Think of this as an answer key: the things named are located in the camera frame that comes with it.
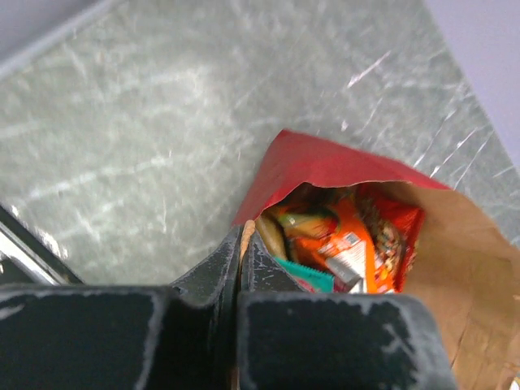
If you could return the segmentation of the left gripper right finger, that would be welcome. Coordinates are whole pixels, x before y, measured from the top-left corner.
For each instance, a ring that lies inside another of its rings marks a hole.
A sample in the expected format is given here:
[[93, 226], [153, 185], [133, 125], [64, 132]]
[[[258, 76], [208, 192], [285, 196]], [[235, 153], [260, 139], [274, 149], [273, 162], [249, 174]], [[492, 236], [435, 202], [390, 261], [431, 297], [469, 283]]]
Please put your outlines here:
[[243, 389], [454, 389], [436, 322], [400, 294], [300, 288], [253, 234], [236, 317]]

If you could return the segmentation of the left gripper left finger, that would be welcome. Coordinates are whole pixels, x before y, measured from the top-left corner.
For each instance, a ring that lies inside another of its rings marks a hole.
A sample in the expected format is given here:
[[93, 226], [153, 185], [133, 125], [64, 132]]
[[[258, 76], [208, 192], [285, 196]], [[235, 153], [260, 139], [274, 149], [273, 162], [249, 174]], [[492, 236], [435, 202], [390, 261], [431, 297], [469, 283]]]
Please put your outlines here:
[[2, 388], [229, 388], [241, 236], [169, 285], [3, 287]]

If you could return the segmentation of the teal Fox's candy bag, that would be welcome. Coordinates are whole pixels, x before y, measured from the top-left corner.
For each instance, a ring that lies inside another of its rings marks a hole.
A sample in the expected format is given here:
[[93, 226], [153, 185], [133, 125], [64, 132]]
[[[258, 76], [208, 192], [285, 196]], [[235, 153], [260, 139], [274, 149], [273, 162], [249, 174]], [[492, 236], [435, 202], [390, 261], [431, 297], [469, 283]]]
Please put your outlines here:
[[275, 258], [305, 290], [312, 293], [333, 293], [334, 277], [331, 274], [315, 270], [301, 264]]

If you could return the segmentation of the orange Fox's candy bag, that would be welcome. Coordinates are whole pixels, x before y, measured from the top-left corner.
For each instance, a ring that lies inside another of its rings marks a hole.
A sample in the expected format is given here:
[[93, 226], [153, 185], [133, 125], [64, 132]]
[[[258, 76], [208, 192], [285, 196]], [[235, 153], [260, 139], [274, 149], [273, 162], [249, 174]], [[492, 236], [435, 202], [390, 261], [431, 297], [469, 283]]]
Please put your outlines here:
[[375, 247], [350, 196], [325, 203], [272, 206], [292, 257], [300, 264], [331, 272], [349, 293], [377, 293]]

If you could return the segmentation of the red noodle snack bag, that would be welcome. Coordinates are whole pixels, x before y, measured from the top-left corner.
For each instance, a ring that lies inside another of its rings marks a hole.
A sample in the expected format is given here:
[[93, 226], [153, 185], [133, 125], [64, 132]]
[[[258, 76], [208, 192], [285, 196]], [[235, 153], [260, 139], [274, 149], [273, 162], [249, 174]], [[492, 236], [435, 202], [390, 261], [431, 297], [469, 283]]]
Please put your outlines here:
[[377, 291], [399, 293], [416, 258], [425, 212], [392, 200], [372, 184], [358, 185], [355, 202], [375, 247]]

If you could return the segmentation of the red paper bag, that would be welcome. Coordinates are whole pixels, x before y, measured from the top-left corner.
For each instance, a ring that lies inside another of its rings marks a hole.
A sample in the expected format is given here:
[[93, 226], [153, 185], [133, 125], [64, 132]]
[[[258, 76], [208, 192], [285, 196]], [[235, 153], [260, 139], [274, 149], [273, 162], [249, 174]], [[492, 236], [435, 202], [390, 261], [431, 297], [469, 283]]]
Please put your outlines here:
[[431, 310], [462, 389], [507, 389], [519, 371], [519, 251], [469, 198], [397, 160], [281, 131], [234, 223], [256, 219], [300, 184], [372, 183], [426, 213], [405, 291]]

